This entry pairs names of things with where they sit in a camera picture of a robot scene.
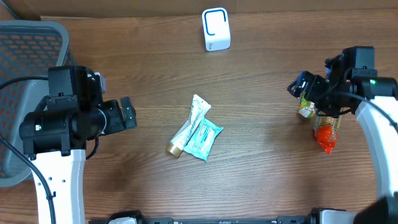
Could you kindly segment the green tea packet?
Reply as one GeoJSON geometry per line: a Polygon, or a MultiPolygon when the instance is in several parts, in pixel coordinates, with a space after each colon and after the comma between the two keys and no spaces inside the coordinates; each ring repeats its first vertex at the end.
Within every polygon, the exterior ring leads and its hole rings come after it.
{"type": "Polygon", "coordinates": [[[306,119],[312,119],[315,117],[315,104],[312,101],[308,101],[304,98],[305,92],[303,92],[300,96],[300,106],[298,110],[298,114],[303,116],[306,119]]]}

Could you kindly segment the orange spaghetti packet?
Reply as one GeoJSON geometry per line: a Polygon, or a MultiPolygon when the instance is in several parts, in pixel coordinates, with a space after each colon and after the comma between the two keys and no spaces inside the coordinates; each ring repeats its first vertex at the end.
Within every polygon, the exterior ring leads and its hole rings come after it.
{"type": "Polygon", "coordinates": [[[315,139],[327,154],[331,154],[336,146],[340,123],[340,117],[334,118],[326,116],[324,113],[316,115],[314,124],[315,139]]]}

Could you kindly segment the white tube gold cap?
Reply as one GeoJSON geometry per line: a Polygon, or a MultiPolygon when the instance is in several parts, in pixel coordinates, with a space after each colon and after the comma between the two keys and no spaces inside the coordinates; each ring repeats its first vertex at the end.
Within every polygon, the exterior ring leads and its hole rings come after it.
{"type": "Polygon", "coordinates": [[[196,131],[201,120],[210,110],[211,105],[198,95],[194,95],[190,114],[185,124],[179,129],[175,136],[170,140],[165,151],[176,158],[179,158],[194,132],[196,131]]]}

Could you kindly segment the teal snack packet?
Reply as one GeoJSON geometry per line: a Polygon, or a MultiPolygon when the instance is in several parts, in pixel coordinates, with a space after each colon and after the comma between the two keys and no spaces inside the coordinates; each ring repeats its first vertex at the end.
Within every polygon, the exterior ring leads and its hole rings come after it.
{"type": "Polygon", "coordinates": [[[223,127],[218,127],[210,120],[203,118],[183,151],[207,161],[214,141],[222,130],[223,127]]]}

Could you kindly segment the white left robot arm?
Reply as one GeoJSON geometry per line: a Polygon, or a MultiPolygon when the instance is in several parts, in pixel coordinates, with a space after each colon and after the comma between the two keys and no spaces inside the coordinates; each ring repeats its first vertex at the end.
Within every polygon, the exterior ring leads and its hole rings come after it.
{"type": "Polygon", "coordinates": [[[48,70],[49,95],[19,127],[33,165],[40,223],[85,223],[83,170],[88,141],[137,126],[129,97],[103,100],[103,78],[82,66],[48,70]]]}

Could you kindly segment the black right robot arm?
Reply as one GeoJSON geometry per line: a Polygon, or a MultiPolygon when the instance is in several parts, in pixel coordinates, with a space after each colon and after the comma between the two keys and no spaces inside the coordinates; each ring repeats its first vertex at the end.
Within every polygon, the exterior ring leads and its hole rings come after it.
{"type": "Polygon", "coordinates": [[[320,116],[355,115],[376,175],[377,200],[358,213],[313,208],[302,223],[397,223],[397,81],[379,77],[374,48],[354,46],[325,60],[326,76],[302,72],[287,88],[320,116]]]}

